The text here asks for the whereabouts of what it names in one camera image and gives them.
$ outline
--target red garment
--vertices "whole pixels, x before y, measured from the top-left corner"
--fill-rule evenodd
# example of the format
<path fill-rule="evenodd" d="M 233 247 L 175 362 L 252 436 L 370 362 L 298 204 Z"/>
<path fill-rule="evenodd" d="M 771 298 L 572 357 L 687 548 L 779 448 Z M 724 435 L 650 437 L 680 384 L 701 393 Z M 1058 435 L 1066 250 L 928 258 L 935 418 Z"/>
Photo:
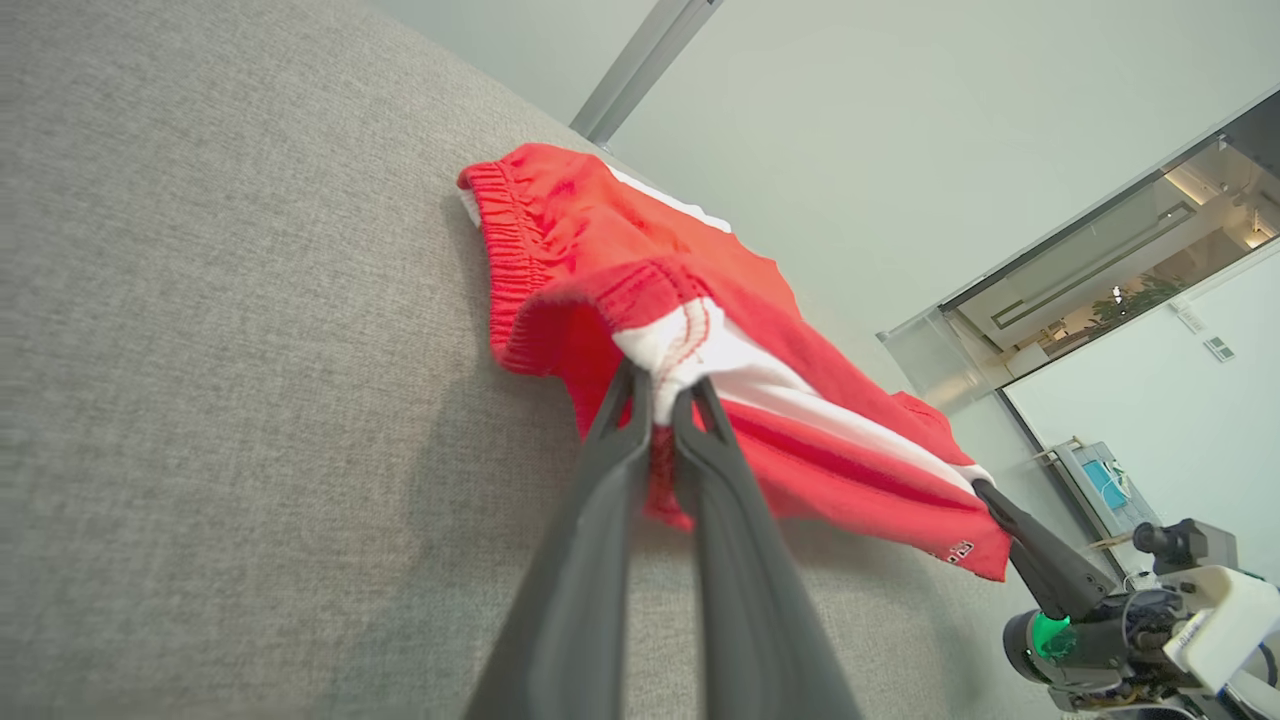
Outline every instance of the red garment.
<path fill-rule="evenodd" d="M 792 380 L 801 389 L 780 393 L 829 404 L 846 423 L 872 425 L 886 437 L 896 433 L 895 442 L 905 438 L 904 447 L 931 455 L 929 462 L 904 460 L 906 451 L 850 442 L 820 423 L 735 402 L 722 392 L 774 512 L 815 514 L 1004 579 L 1009 536 L 972 488 L 940 479 L 945 473 L 937 468 L 986 477 L 956 447 L 946 418 L 905 393 L 887 395 L 810 328 L 772 260 L 618 182 L 591 155 L 525 145 L 499 161 L 465 169 L 458 186 L 475 195 L 489 251 L 493 352 L 512 372 L 562 378 L 580 432 L 586 433 L 604 398 L 622 356 L 618 343 L 632 348 L 628 356 L 635 352 L 625 338 L 635 341 L 666 322 L 684 328 L 660 363 L 632 356 L 660 382 L 701 361 L 726 332 L 744 332 L 806 383 Z M 712 378 L 719 391 L 721 375 Z M 687 527 L 671 492 L 667 442 L 668 436 L 657 434 L 646 509 Z"/>

